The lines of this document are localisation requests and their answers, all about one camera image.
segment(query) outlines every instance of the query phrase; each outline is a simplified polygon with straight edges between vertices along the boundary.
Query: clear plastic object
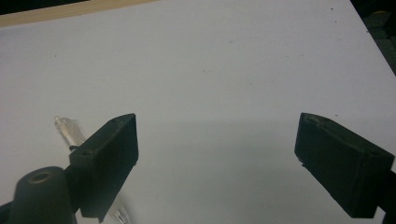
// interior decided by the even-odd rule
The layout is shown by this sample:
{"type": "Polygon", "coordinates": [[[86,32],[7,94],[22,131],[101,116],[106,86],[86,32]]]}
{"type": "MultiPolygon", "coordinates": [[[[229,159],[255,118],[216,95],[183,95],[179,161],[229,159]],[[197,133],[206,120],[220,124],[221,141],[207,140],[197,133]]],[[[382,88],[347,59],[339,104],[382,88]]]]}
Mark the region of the clear plastic object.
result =
{"type": "Polygon", "coordinates": [[[55,127],[70,147],[79,147],[85,142],[76,120],[55,116],[55,127]]]}
{"type": "MultiPolygon", "coordinates": [[[[82,135],[76,120],[55,116],[54,123],[69,148],[79,147],[85,142],[86,139],[82,135]]],[[[114,203],[108,209],[107,214],[115,224],[131,224],[127,210],[119,195],[117,195],[114,203]]]]}

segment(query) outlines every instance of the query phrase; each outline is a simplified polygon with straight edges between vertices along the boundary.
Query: white surface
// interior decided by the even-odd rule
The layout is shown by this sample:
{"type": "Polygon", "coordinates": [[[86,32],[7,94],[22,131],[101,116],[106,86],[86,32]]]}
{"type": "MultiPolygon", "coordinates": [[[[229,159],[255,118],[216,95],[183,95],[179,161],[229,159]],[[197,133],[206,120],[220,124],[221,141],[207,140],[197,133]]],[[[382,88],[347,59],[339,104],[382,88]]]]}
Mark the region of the white surface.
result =
{"type": "Polygon", "coordinates": [[[134,223],[350,219],[294,156],[301,112],[396,154],[396,77],[349,1],[170,0],[0,30],[0,203],[66,167],[55,115],[135,112],[134,223]]]}

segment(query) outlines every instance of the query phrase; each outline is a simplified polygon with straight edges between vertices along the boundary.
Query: screw hole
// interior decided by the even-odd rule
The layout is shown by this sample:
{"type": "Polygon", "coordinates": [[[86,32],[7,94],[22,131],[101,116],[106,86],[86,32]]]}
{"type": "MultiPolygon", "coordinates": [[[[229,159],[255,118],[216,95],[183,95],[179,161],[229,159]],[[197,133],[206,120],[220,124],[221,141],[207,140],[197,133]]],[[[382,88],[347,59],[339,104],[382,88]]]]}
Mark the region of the screw hole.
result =
{"type": "Polygon", "coordinates": [[[31,184],[39,184],[39,183],[45,182],[48,178],[50,178],[50,173],[43,172],[43,173],[40,173],[40,174],[30,177],[29,182],[31,184]]]}

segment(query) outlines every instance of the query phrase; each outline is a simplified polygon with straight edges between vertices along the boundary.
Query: white table surface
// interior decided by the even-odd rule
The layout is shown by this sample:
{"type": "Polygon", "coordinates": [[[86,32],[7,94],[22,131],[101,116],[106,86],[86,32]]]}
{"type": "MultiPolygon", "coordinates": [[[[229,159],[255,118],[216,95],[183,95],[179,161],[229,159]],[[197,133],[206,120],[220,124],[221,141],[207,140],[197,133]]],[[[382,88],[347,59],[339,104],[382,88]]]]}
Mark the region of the white table surface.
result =
{"type": "Polygon", "coordinates": [[[349,218],[293,152],[309,112],[396,154],[396,77],[347,0],[163,0],[0,29],[0,203],[68,165],[55,115],[89,136],[132,112],[134,223],[382,220],[349,218]]]}

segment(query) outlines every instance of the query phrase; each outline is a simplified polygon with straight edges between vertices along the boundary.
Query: black rubber pad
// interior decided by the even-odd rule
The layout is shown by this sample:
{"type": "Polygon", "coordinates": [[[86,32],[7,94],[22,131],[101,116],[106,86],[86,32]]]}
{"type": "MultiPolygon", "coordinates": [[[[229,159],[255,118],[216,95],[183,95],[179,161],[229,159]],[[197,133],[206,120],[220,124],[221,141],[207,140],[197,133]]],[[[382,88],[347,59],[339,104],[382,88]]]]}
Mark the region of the black rubber pad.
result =
{"type": "Polygon", "coordinates": [[[351,217],[373,217],[394,156],[338,123],[305,114],[294,152],[351,217]]]}
{"type": "Polygon", "coordinates": [[[134,114],[110,120],[70,154],[72,170],[83,174],[80,209],[84,217],[103,220],[137,159],[134,114]]]}

